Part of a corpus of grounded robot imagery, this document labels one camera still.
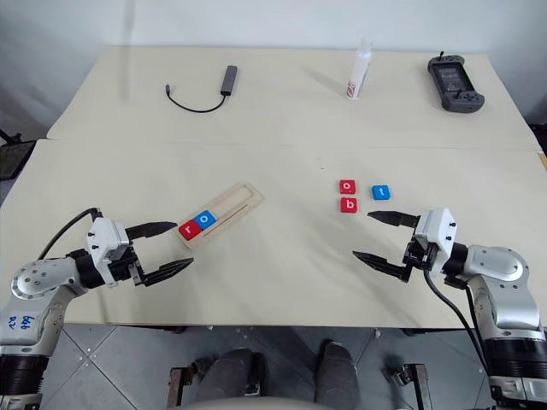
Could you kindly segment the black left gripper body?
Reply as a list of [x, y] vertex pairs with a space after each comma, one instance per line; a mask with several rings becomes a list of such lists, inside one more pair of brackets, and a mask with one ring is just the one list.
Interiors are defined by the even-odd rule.
[[132, 279], [136, 286], [144, 283], [144, 271], [133, 246], [127, 247], [120, 259], [111, 261], [108, 269], [116, 282]]

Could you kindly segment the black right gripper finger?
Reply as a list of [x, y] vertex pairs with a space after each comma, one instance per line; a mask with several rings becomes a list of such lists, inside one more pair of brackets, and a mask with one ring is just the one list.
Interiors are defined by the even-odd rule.
[[394, 265], [388, 262], [386, 258], [360, 251], [353, 251], [353, 255], [378, 272], [397, 278], [404, 283], [408, 283], [409, 281], [412, 272], [411, 266]]
[[390, 226], [406, 226], [410, 228], [416, 228], [420, 220], [420, 216], [398, 211], [372, 211], [367, 213], [367, 216]]

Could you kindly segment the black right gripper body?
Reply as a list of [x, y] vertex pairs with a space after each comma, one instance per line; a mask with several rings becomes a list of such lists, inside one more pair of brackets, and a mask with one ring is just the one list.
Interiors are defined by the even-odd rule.
[[438, 245], [427, 243], [425, 246], [413, 237], [405, 249], [403, 256], [403, 272], [411, 274], [414, 269], [432, 273], [433, 265], [438, 255]]

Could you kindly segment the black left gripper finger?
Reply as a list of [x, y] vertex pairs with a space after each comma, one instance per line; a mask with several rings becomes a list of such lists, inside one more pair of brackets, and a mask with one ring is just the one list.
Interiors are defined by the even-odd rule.
[[135, 240], [141, 237], [154, 237], [161, 235], [166, 231], [172, 230], [177, 224], [169, 221], [149, 222], [141, 225], [128, 227], [125, 229], [129, 240]]
[[185, 258], [183, 260], [173, 261], [169, 262], [168, 264], [162, 265], [156, 271], [151, 273], [143, 273], [142, 271], [139, 271], [139, 283], [146, 287], [149, 287], [153, 284], [158, 284], [162, 281], [174, 277], [179, 272], [186, 269], [193, 261], [193, 258]]

